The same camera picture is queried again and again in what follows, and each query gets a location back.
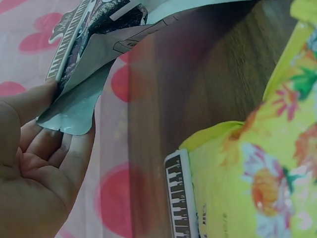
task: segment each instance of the wooden table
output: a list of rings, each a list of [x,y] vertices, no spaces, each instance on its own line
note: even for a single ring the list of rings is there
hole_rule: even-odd
[[[259,104],[296,23],[290,3],[202,7],[130,53],[134,237],[171,237],[164,158],[194,132],[244,120]]]

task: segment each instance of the pink fabric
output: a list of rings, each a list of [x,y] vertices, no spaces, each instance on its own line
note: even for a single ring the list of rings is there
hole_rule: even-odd
[[[80,0],[0,0],[0,96],[42,84],[60,41],[54,26]],[[111,69],[96,106],[97,136],[72,213],[57,238],[130,238],[128,57]]]

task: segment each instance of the pink flower print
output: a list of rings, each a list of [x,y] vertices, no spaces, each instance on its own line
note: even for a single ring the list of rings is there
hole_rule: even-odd
[[[276,93],[280,96],[280,99],[273,102],[273,104],[280,105],[277,115],[280,117],[284,112],[287,112],[287,120],[291,121],[295,112],[300,109],[297,103],[300,93],[290,90],[285,84],[283,84],[283,89],[277,90]]]
[[[290,238],[293,209],[283,168],[259,146],[244,143],[242,151],[246,158],[242,179],[250,184],[258,211],[257,234],[263,238]]]

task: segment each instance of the plastic wrapper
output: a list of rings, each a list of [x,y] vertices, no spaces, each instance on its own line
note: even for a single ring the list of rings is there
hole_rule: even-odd
[[[55,27],[50,43],[62,40],[47,79],[58,81],[54,103],[38,124],[68,134],[85,134],[105,79],[93,74],[131,50],[149,34],[173,23],[180,11],[233,0],[82,0]],[[77,87],[84,81],[86,97]]]
[[[301,238],[317,234],[317,2],[299,19],[245,122],[199,131],[189,151],[201,237]]]

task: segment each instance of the torn packaging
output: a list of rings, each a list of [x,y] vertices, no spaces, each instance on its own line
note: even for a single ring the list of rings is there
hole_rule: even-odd
[[[183,1],[191,2],[190,7],[198,7],[234,0],[156,1],[157,8],[173,2],[174,14]],[[150,1],[151,4],[146,5],[154,6],[153,2],[156,1]],[[91,93],[87,94],[89,100],[79,97],[74,91],[80,91],[79,85],[84,81],[96,80],[95,75],[104,77],[103,80],[96,81],[105,83],[109,71],[104,65],[112,65],[109,62],[128,52],[147,35],[171,24],[177,17],[169,16],[151,25],[146,25],[147,19],[147,9],[138,0],[82,0],[74,11],[66,13],[50,39],[52,43],[62,35],[47,74],[47,79],[58,81],[58,90],[54,103],[39,117],[38,124],[73,135],[87,133],[104,84],[98,84],[98,90],[87,87],[87,93]],[[86,100],[86,103],[82,104],[80,100]],[[70,104],[73,105],[72,110],[67,106]]]

